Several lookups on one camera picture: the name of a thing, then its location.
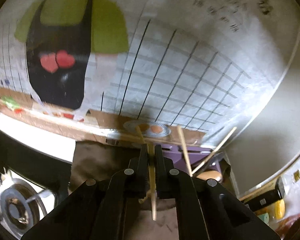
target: gas stove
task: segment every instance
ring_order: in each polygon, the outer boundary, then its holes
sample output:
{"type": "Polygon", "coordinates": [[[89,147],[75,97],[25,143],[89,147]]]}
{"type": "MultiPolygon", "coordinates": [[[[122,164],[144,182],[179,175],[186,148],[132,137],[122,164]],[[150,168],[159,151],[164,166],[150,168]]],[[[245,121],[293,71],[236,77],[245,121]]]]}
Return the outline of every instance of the gas stove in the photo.
{"type": "Polygon", "coordinates": [[[7,170],[0,179],[0,223],[15,238],[21,239],[55,207],[55,193],[12,170],[7,170]]]}

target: wooden stick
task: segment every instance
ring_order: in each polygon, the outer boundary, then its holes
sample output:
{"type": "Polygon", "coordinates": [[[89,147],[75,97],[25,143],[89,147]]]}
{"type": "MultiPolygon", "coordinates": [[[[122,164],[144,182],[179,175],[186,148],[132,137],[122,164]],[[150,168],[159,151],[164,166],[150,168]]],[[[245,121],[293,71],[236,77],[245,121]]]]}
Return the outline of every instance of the wooden stick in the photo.
{"type": "Polygon", "coordinates": [[[206,157],[193,171],[192,174],[196,173],[205,163],[207,163],[215,153],[224,145],[224,143],[229,139],[229,137],[234,133],[237,128],[234,127],[232,130],[227,134],[227,136],[219,143],[219,145],[206,157]]]}
{"type": "Polygon", "coordinates": [[[182,131],[182,128],[180,125],[177,126],[177,130],[178,130],[179,138],[181,141],[183,156],[186,161],[187,170],[188,170],[190,177],[192,177],[192,169],[191,169],[191,163],[190,163],[189,154],[188,154],[188,150],[187,150],[186,140],[185,140],[185,136],[183,135],[183,131],[182,131]]]}
{"type": "MultiPolygon", "coordinates": [[[[142,143],[146,143],[145,139],[142,136],[142,132],[139,126],[136,126],[136,131],[140,136],[142,143]]],[[[149,142],[147,143],[148,155],[149,159],[154,161],[154,144],[149,142]]],[[[152,161],[152,165],[149,165],[149,180],[150,180],[150,193],[151,193],[151,210],[152,210],[152,220],[157,220],[157,192],[155,190],[155,168],[154,162],[152,161]]]]}

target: white wall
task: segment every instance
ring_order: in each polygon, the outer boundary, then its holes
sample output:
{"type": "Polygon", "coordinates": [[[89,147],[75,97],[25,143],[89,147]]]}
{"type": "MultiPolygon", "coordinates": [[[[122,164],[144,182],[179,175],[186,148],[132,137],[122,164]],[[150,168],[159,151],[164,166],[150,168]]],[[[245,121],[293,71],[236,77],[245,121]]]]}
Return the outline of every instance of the white wall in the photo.
{"type": "Polygon", "coordinates": [[[300,151],[300,43],[278,90],[226,147],[239,194],[267,179],[300,151]]]}

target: black line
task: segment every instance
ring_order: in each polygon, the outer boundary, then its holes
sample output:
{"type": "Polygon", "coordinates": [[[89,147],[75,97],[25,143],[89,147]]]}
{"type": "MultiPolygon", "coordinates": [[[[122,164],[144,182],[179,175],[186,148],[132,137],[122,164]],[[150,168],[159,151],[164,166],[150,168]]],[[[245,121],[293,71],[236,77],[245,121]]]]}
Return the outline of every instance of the black line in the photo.
{"type": "Polygon", "coordinates": [[[13,76],[12,76],[12,70],[11,70],[11,62],[10,62],[10,43],[9,43],[9,39],[10,39],[10,23],[9,23],[9,29],[8,29],[8,56],[9,56],[9,65],[10,65],[10,72],[11,72],[11,79],[12,79],[12,83],[13,83],[13,88],[16,91],[16,87],[14,85],[14,80],[13,80],[13,76]]]}
{"type": "MultiPolygon", "coordinates": [[[[126,88],[125,85],[118,85],[118,84],[116,84],[116,83],[111,83],[110,86],[126,88]]],[[[185,91],[191,92],[190,89],[187,89],[187,88],[182,87],[182,86],[180,86],[180,85],[176,85],[176,87],[177,87],[177,88],[180,88],[180,89],[183,89],[183,90],[185,90],[185,91]]],[[[140,93],[147,93],[146,90],[142,90],[142,89],[140,89],[140,88],[128,87],[128,90],[132,90],[132,91],[136,91],[136,92],[140,92],[140,93]]],[[[203,94],[201,94],[201,93],[199,93],[199,92],[197,92],[197,91],[194,91],[194,94],[197,95],[197,96],[199,96],[199,97],[207,98],[206,95],[203,95],[203,94]]],[[[167,98],[168,98],[167,96],[163,96],[163,95],[160,95],[160,94],[157,94],[157,93],[154,93],[154,92],[149,92],[149,95],[155,96],[155,97],[159,97],[159,98],[162,98],[162,99],[167,99],[167,98]]],[[[178,100],[178,99],[175,99],[175,98],[169,98],[169,99],[170,99],[171,101],[174,101],[174,102],[177,102],[177,103],[181,103],[181,104],[184,103],[184,101],[181,101],[181,100],[178,100]]],[[[213,101],[213,102],[215,102],[215,103],[217,103],[217,104],[221,104],[221,105],[223,105],[223,106],[230,107],[230,106],[228,106],[228,105],[226,105],[226,104],[224,104],[224,103],[221,103],[221,102],[219,102],[219,101],[217,101],[217,100],[215,100],[215,99],[213,99],[213,98],[210,98],[210,100],[213,101]]],[[[193,106],[193,107],[196,107],[196,108],[198,107],[198,106],[195,106],[195,105],[192,105],[192,104],[189,104],[189,103],[186,103],[186,105],[193,106]]]]}
{"type": "MultiPolygon", "coordinates": [[[[121,74],[120,82],[119,82],[120,84],[121,84],[121,81],[122,81],[124,67],[126,66],[128,57],[129,57],[129,52],[127,52],[127,56],[126,56],[126,59],[125,59],[125,61],[124,61],[123,70],[122,70],[122,74],[121,74]]],[[[118,86],[117,98],[116,98],[116,100],[115,100],[113,112],[115,112],[115,109],[117,108],[117,102],[118,102],[119,90],[120,90],[120,85],[118,86]]]]}
{"type": "Polygon", "coordinates": [[[187,59],[185,65],[183,66],[183,68],[182,68],[182,70],[181,70],[181,72],[180,72],[180,74],[179,74],[179,76],[178,76],[176,82],[174,83],[174,86],[173,86],[172,90],[170,91],[170,94],[169,94],[168,97],[167,97],[167,100],[166,100],[165,103],[163,104],[163,106],[162,106],[162,108],[161,108],[161,110],[160,110],[160,112],[159,112],[157,118],[155,119],[156,121],[158,120],[159,115],[161,114],[162,110],[164,109],[165,105],[167,104],[167,102],[168,102],[168,100],[169,100],[169,98],[170,98],[170,96],[171,96],[173,90],[175,89],[175,87],[176,87],[176,85],[177,85],[177,83],[178,83],[178,81],[179,81],[181,75],[183,74],[183,71],[185,70],[186,66],[188,65],[189,60],[191,59],[192,54],[194,53],[194,51],[195,51],[195,49],[197,48],[198,44],[199,44],[199,42],[197,41],[197,42],[195,43],[194,47],[192,48],[192,51],[191,51],[191,53],[190,53],[190,55],[189,55],[189,57],[188,57],[188,59],[187,59]]]}
{"type": "Polygon", "coordinates": [[[183,73],[186,74],[186,75],[188,75],[188,76],[190,76],[190,77],[196,78],[196,79],[199,79],[199,78],[200,78],[200,76],[197,76],[196,74],[193,74],[193,73],[188,72],[188,71],[186,71],[186,70],[185,70],[183,73]]]}
{"type": "MultiPolygon", "coordinates": [[[[231,62],[230,59],[228,59],[227,57],[223,57],[222,58],[224,60],[227,60],[228,62],[231,62]]],[[[199,57],[196,57],[196,56],[192,56],[192,59],[197,61],[198,63],[200,64],[203,64],[203,65],[208,65],[207,62],[205,62],[203,59],[199,58],[199,57]]],[[[232,65],[239,71],[239,72],[243,72],[243,74],[248,77],[249,79],[251,79],[251,77],[244,71],[242,70],[239,66],[237,66],[235,63],[232,62],[232,65]]],[[[218,72],[219,74],[222,74],[223,72],[219,69],[217,69],[216,67],[214,66],[210,66],[211,69],[213,69],[214,71],[218,72]]],[[[193,74],[191,72],[188,72],[188,71],[184,71],[185,74],[189,75],[189,76],[193,76],[194,78],[200,78],[199,76],[197,76],[196,74],[193,74]]],[[[227,79],[229,79],[231,82],[234,82],[234,79],[232,79],[231,77],[229,77],[227,74],[224,75],[224,77],[226,77],[227,79]]]]}
{"type": "MultiPolygon", "coordinates": [[[[202,41],[206,47],[208,47],[209,49],[212,49],[212,50],[216,50],[215,47],[211,46],[210,44],[202,41]]],[[[251,77],[248,75],[248,73],[246,73],[241,67],[239,67],[235,62],[233,62],[229,57],[227,57],[226,55],[224,55],[223,53],[219,52],[219,55],[226,61],[228,62],[232,62],[232,65],[238,69],[240,72],[242,72],[243,75],[245,75],[246,77],[248,77],[249,79],[251,79],[251,77]]]]}
{"type": "MultiPolygon", "coordinates": [[[[136,37],[137,37],[137,38],[141,38],[142,35],[136,34],[136,37]]],[[[151,42],[151,43],[153,43],[153,44],[155,44],[155,45],[162,46],[162,47],[167,46],[167,43],[165,43],[165,42],[163,42],[163,41],[156,40],[156,39],[151,38],[151,37],[145,37],[145,41],[149,41],[149,42],[151,42]]]]}
{"type": "Polygon", "coordinates": [[[19,71],[18,71],[18,76],[19,76],[19,82],[20,82],[20,86],[21,86],[21,91],[23,92],[19,71]]]}
{"type": "Polygon", "coordinates": [[[170,49],[173,50],[174,52],[180,53],[183,56],[189,57],[189,52],[184,51],[183,49],[179,49],[178,47],[174,46],[174,45],[170,45],[170,49]]]}
{"type": "Polygon", "coordinates": [[[191,120],[188,122],[188,124],[186,125],[186,127],[191,123],[191,121],[193,120],[193,118],[197,115],[197,113],[199,113],[199,111],[201,110],[201,108],[203,107],[203,105],[205,104],[205,102],[207,102],[207,100],[210,98],[210,96],[212,95],[212,93],[215,91],[215,89],[217,88],[218,84],[220,83],[221,79],[223,78],[223,76],[225,75],[225,73],[227,72],[227,70],[230,68],[230,66],[232,65],[232,62],[230,62],[228,64],[228,66],[225,68],[223,74],[221,75],[221,77],[218,79],[217,83],[215,84],[215,86],[213,87],[213,89],[211,90],[210,94],[207,96],[207,98],[203,101],[203,103],[201,104],[201,106],[199,107],[198,111],[194,114],[194,116],[191,118],[191,120]]]}
{"type": "Polygon", "coordinates": [[[136,60],[137,60],[137,57],[138,57],[138,53],[139,53],[139,50],[141,48],[141,44],[142,44],[142,41],[146,35],[146,31],[148,29],[148,26],[150,24],[150,21],[148,21],[147,25],[146,25],[146,28],[145,28],[145,31],[143,32],[143,35],[142,35],[142,38],[141,38],[141,41],[140,41],[140,44],[139,44],[139,47],[138,47],[138,50],[137,50],[137,53],[136,53],[136,56],[134,58],[134,61],[133,61],[133,64],[132,64],[132,67],[131,67],[131,71],[130,71],[130,75],[129,75],[129,78],[128,78],[128,81],[127,81],[127,86],[126,86],[126,89],[124,90],[124,94],[123,94],[123,98],[122,98],[122,103],[121,103],[121,107],[120,107],[120,112],[119,112],[119,115],[121,114],[121,111],[122,111],[122,106],[123,106],[123,102],[124,102],[124,98],[126,96],[126,93],[127,93],[127,89],[128,89],[128,84],[129,84],[129,81],[130,81],[130,78],[131,78],[131,74],[132,74],[132,71],[133,71],[133,67],[134,67],[134,64],[136,63],[136,60]]]}
{"type": "Polygon", "coordinates": [[[26,52],[26,44],[25,44],[25,66],[26,66],[26,72],[27,72],[27,77],[30,83],[30,78],[29,78],[29,73],[28,73],[28,66],[27,66],[27,52],[26,52]]]}
{"type": "MultiPolygon", "coordinates": [[[[174,29],[178,28],[175,25],[168,24],[168,23],[163,22],[163,21],[158,20],[158,19],[153,19],[152,21],[154,22],[154,24],[160,25],[161,27],[163,27],[165,29],[169,29],[169,30],[173,29],[174,30],[174,29]]],[[[196,39],[196,37],[194,37],[191,33],[186,32],[182,29],[178,29],[178,33],[183,34],[183,35],[187,36],[188,38],[191,38],[191,39],[193,38],[194,40],[196,39]]]]}
{"type": "MultiPolygon", "coordinates": [[[[140,15],[139,18],[138,18],[138,22],[137,22],[136,28],[135,28],[134,33],[133,33],[133,36],[132,36],[131,44],[133,43],[133,39],[134,39],[134,37],[136,36],[136,32],[137,32],[137,29],[138,29],[138,25],[139,25],[140,20],[141,20],[141,15],[140,15]]],[[[120,77],[120,82],[119,82],[119,87],[118,87],[118,92],[117,92],[117,98],[116,98],[116,101],[115,101],[115,104],[114,104],[114,112],[115,112],[115,109],[117,108],[117,102],[118,102],[118,95],[119,95],[120,85],[121,85],[121,81],[122,81],[122,77],[123,77],[123,71],[125,70],[125,66],[126,66],[126,63],[127,63],[127,59],[128,59],[128,57],[129,57],[129,50],[127,51],[126,60],[124,61],[123,70],[122,70],[122,74],[121,74],[121,77],[120,77]]]]}
{"type": "Polygon", "coordinates": [[[210,83],[209,81],[207,81],[207,80],[205,80],[205,79],[203,79],[203,78],[202,78],[201,81],[204,82],[204,83],[206,83],[206,84],[208,84],[208,85],[210,85],[210,86],[212,86],[212,87],[216,87],[217,89],[219,89],[219,90],[222,91],[222,92],[228,93],[228,94],[231,95],[233,98],[237,98],[235,95],[229,93],[227,90],[225,90],[225,89],[219,87],[218,85],[212,84],[212,83],[210,83]]]}
{"type": "MultiPolygon", "coordinates": [[[[127,72],[130,72],[130,70],[128,70],[128,69],[122,69],[122,68],[117,68],[117,69],[119,69],[119,70],[122,70],[122,71],[124,71],[125,73],[127,73],[127,72]]],[[[137,71],[134,71],[133,72],[133,74],[135,75],[135,76],[139,76],[139,77],[143,77],[143,78],[146,78],[146,79],[153,79],[153,76],[150,76],[150,75],[147,75],[147,74],[143,74],[143,73],[140,73],[140,72],[137,72],[137,71]]]]}
{"type": "MultiPolygon", "coordinates": [[[[175,125],[185,126],[184,124],[181,124],[181,123],[175,123],[175,125]]],[[[197,129],[197,130],[200,129],[198,127],[191,127],[191,126],[187,126],[187,127],[190,128],[190,129],[197,129]]]]}
{"type": "Polygon", "coordinates": [[[102,112],[102,105],[103,105],[103,96],[104,96],[104,92],[102,92],[102,98],[101,98],[101,112],[102,112]]]}
{"type": "Polygon", "coordinates": [[[174,86],[174,83],[173,83],[173,82],[170,82],[170,81],[167,81],[167,80],[158,78],[158,77],[157,77],[155,80],[158,81],[159,83],[162,83],[162,84],[174,86]]]}
{"type": "MultiPolygon", "coordinates": [[[[114,97],[107,96],[107,95],[105,95],[104,98],[107,98],[107,99],[110,99],[110,100],[115,100],[114,97]]],[[[125,102],[127,102],[129,104],[134,104],[134,105],[141,106],[141,103],[138,103],[138,102],[134,102],[134,101],[130,101],[130,100],[125,100],[125,102]]],[[[145,107],[148,107],[148,108],[154,109],[154,110],[161,110],[160,107],[156,107],[156,106],[145,105],[145,107]]],[[[210,110],[206,110],[204,108],[201,108],[201,109],[207,111],[208,113],[212,113],[212,111],[210,111],[210,110]]],[[[165,113],[170,113],[170,114],[178,114],[177,112],[166,110],[166,109],[163,109],[162,111],[165,112],[165,113]]],[[[190,118],[192,117],[192,116],[187,115],[187,114],[179,114],[179,115],[184,116],[184,117],[190,117],[190,118]]],[[[197,118],[197,117],[194,117],[193,119],[198,120],[198,121],[205,121],[205,119],[200,119],[200,118],[197,118]]]]}
{"type": "MultiPolygon", "coordinates": [[[[158,121],[159,122],[167,122],[167,121],[165,121],[165,120],[161,120],[161,119],[158,119],[158,121]]],[[[210,121],[206,121],[207,123],[210,123],[210,124],[216,124],[215,122],[210,122],[210,121]]]]}
{"type": "MultiPolygon", "coordinates": [[[[233,82],[233,84],[231,85],[231,87],[228,89],[227,93],[223,96],[223,98],[220,100],[220,103],[222,103],[222,101],[226,98],[226,96],[229,94],[229,92],[231,91],[231,89],[235,86],[236,82],[239,80],[239,78],[241,77],[241,75],[244,73],[244,71],[242,70],[240,72],[240,74],[237,76],[236,80],[233,82]]],[[[218,104],[214,109],[213,111],[209,114],[209,116],[206,118],[206,120],[200,125],[200,127],[198,128],[201,129],[201,127],[206,123],[208,122],[208,119],[209,117],[212,115],[212,114],[216,114],[214,111],[218,108],[220,104],[218,104]]]]}
{"type": "Polygon", "coordinates": [[[3,27],[4,27],[4,25],[2,26],[2,62],[3,62],[4,74],[6,75],[6,80],[8,80],[7,72],[6,72],[6,66],[4,65],[4,56],[3,56],[3,54],[4,54],[3,53],[3,27]]]}
{"type": "MultiPolygon", "coordinates": [[[[129,52],[128,54],[129,54],[129,56],[133,56],[133,57],[135,57],[137,55],[136,53],[133,53],[133,52],[129,52]]],[[[160,60],[157,60],[157,59],[155,59],[153,57],[148,57],[148,56],[144,56],[144,55],[138,55],[138,58],[150,61],[150,62],[152,62],[154,64],[159,64],[160,63],[160,60]]]]}
{"type": "Polygon", "coordinates": [[[145,105],[145,102],[146,102],[146,100],[147,100],[147,98],[148,98],[149,92],[150,92],[150,90],[151,90],[151,88],[152,88],[152,85],[153,85],[153,83],[154,83],[154,79],[156,78],[156,76],[157,76],[157,74],[158,74],[158,72],[159,72],[159,69],[160,69],[160,67],[161,67],[161,65],[162,65],[162,62],[163,62],[163,60],[164,60],[164,57],[165,57],[166,54],[167,54],[167,51],[168,51],[169,46],[170,46],[170,44],[171,44],[171,42],[172,42],[172,39],[173,39],[174,35],[176,34],[176,31],[177,31],[177,30],[174,30],[174,32],[173,32],[173,34],[172,34],[172,36],[171,36],[171,38],[170,38],[170,40],[169,40],[169,42],[168,42],[168,45],[167,45],[167,47],[166,47],[166,50],[164,51],[164,54],[163,54],[163,56],[162,56],[162,59],[160,60],[159,66],[158,66],[157,71],[155,72],[155,74],[154,74],[154,76],[153,76],[153,79],[152,79],[151,84],[150,84],[150,87],[149,87],[149,89],[148,89],[146,98],[145,98],[145,100],[143,101],[143,104],[142,104],[142,106],[141,106],[141,109],[140,109],[140,112],[139,112],[139,114],[138,114],[138,118],[137,118],[137,119],[139,119],[139,117],[140,117],[140,114],[141,114],[141,111],[142,111],[142,109],[143,109],[143,106],[145,105]]]}
{"type": "Polygon", "coordinates": [[[201,77],[199,78],[198,82],[196,83],[196,85],[194,86],[194,89],[191,91],[190,95],[188,96],[187,100],[184,102],[183,106],[181,107],[181,109],[179,110],[177,116],[173,119],[173,121],[171,122],[171,125],[174,123],[174,121],[177,119],[177,117],[179,116],[179,114],[181,113],[181,111],[183,110],[183,108],[185,107],[186,103],[189,101],[190,97],[193,95],[194,91],[197,89],[197,87],[199,86],[201,80],[203,79],[203,76],[206,74],[206,72],[208,71],[208,69],[210,68],[212,62],[214,61],[214,59],[216,58],[216,55],[218,54],[218,52],[215,52],[214,55],[212,56],[210,62],[208,63],[206,69],[204,70],[203,74],[201,75],[201,77]]]}

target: yellow object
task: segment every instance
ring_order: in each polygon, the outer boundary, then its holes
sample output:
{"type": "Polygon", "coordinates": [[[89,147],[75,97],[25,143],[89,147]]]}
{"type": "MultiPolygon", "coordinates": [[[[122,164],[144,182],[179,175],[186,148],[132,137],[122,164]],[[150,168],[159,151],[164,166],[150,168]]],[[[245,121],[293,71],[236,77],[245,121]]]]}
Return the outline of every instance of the yellow object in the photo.
{"type": "Polygon", "coordinates": [[[218,144],[218,146],[192,171],[192,174],[196,173],[206,162],[208,162],[216,152],[225,144],[225,142],[234,133],[237,127],[232,128],[232,130],[226,135],[226,137],[218,144]]]}
{"type": "Polygon", "coordinates": [[[185,136],[183,134],[183,131],[182,131],[182,128],[181,128],[180,125],[177,126],[177,129],[178,129],[178,134],[179,134],[179,138],[180,138],[180,141],[181,141],[183,156],[184,156],[185,161],[186,161],[187,170],[188,170],[189,176],[192,177],[191,163],[190,163],[190,159],[189,159],[189,155],[188,155],[185,136]]]}
{"type": "MultiPolygon", "coordinates": [[[[146,143],[145,139],[142,136],[142,132],[139,126],[136,126],[136,131],[140,136],[142,143],[146,143]]],[[[149,142],[147,143],[149,161],[149,181],[150,181],[150,193],[151,193],[151,210],[152,210],[152,220],[157,220],[157,192],[155,186],[155,168],[154,168],[154,144],[149,142]]]]}
{"type": "Polygon", "coordinates": [[[274,213],[275,213],[275,218],[277,220],[282,219],[284,217],[285,212],[286,212],[286,206],[283,199],[274,203],[274,213]]]}
{"type": "Polygon", "coordinates": [[[218,171],[205,171],[197,176],[199,179],[215,179],[216,181],[222,180],[222,174],[218,171]]]}
{"type": "Polygon", "coordinates": [[[300,179],[300,171],[297,170],[295,173],[293,173],[293,178],[295,182],[297,182],[300,179]]]}

